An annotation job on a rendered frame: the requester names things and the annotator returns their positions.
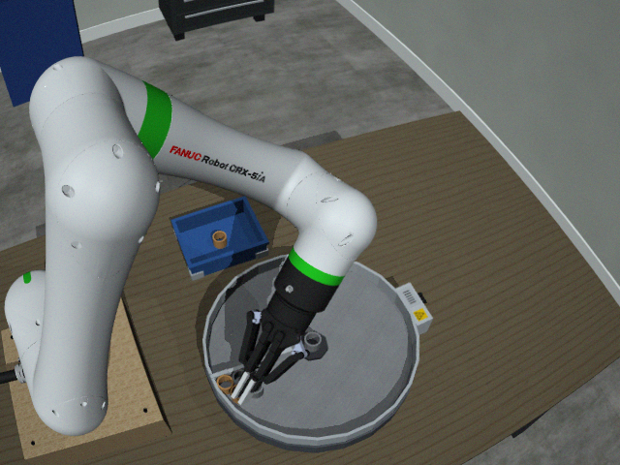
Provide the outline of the blue square tray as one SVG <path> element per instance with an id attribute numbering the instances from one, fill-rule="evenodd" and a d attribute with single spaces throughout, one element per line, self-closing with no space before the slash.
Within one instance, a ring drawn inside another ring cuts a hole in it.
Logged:
<path id="1" fill-rule="evenodd" d="M 269 256 L 269 241 L 246 197 L 175 218 L 173 228 L 192 281 Z M 223 249 L 213 244 L 218 231 L 227 235 Z"/>

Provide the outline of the grey metal bushing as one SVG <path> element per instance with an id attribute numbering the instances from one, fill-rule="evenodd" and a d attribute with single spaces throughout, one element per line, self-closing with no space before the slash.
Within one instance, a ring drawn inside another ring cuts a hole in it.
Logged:
<path id="1" fill-rule="evenodd" d="M 238 384 L 238 382 L 236 381 L 236 378 L 240 377 L 240 375 L 243 373 L 244 370 L 236 370 L 234 371 L 234 373 L 232 374 L 232 379 L 235 385 Z"/>
<path id="2" fill-rule="evenodd" d="M 315 345 L 311 345 L 307 342 L 310 339 L 317 340 L 318 343 Z M 304 348 L 308 350 L 309 352 L 317 352 L 321 347 L 321 341 L 322 341 L 322 338 L 319 333 L 313 332 L 313 331 L 308 332 L 304 337 Z"/>
<path id="3" fill-rule="evenodd" d="M 261 384 L 261 389 L 257 392 L 255 392 L 252 396 L 252 398 L 260 398 L 262 395 L 264 394 L 264 385 Z"/>

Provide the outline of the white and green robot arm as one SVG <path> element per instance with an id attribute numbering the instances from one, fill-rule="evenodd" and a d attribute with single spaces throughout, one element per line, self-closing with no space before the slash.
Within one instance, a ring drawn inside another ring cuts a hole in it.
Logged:
<path id="1" fill-rule="evenodd" d="M 46 69 L 29 115 L 45 171 L 46 270 L 21 275 L 6 295 L 21 363 L 0 385 L 27 383 L 38 416 L 60 434 L 87 434 L 106 416 L 113 324 L 157 212 L 158 173 L 238 193 L 291 222 L 299 235 L 274 287 L 307 312 L 325 311 L 375 236 L 372 202 L 305 152 L 96 59 Z"/>

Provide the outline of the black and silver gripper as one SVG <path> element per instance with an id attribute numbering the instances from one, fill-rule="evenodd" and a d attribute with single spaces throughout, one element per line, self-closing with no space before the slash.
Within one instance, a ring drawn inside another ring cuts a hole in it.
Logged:
<path id="1" fill-rule="evenodd" d="M 292 306 L 276 291 L 263 311 L 257 309 L 246 313 L 247 326 L 238 358 L 244 365 L 244 371 L 232 393 L 233 399 L 241 396 L 237 403 L 249 402 L 263 382 L 266 385 L 275 382 L 297 361 L 309 357 L 310 352 L 304 349 L 302 341 L 316 314 Z M 263 332 L 255 348 L 261 323 Z M 269 373 L 282 352 L 293 345 L 292 355 Z"/>

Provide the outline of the bronze bushing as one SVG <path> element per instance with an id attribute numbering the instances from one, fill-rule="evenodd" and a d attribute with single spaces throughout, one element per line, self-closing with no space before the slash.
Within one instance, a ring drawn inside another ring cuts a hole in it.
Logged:
<path id="1" fill-rule="evenodd" d="M 233 394 L 233 392 L 234 392 L 234 390 L 235 390 L 236 386 L 237 386 L 237 385 L 234 385 L 234 386 L 231 388 L 231 395 Z M 234 403 L 238 404 L 237 402 L 238 402 L 238 400 L 239 400 L 239 399 L 240 399 L 240 398 L 235 398 L 235 399 L 233 399 L 233 398 L 232 398 L 232 401 L 233 401 Z"/>
<path id="2" fill-rule="evenodd" d="M 220 387 L 223 382 L 230 382 L 232 385 L 227 388 Z M 222 375 L 217 379 L 217 385 L 224 394 L 230 394 L 231 388 L 234 386 L 233 378 L 229 375 Z"/>
<path id="3" fill-rule="evenodd" d="M 217 239 L 223 239 L 223 240 L 218 241 Z M 227 243 L 228 243 L 227 235 L 224 232 L 218 231 L 218 232 L 214 233 L 214 235 L 213 235 L 213 244 L 214 244 L 214 246 L 216 248 L 223 249 L 223 248 L 225 248 L 227 246 Z"/>

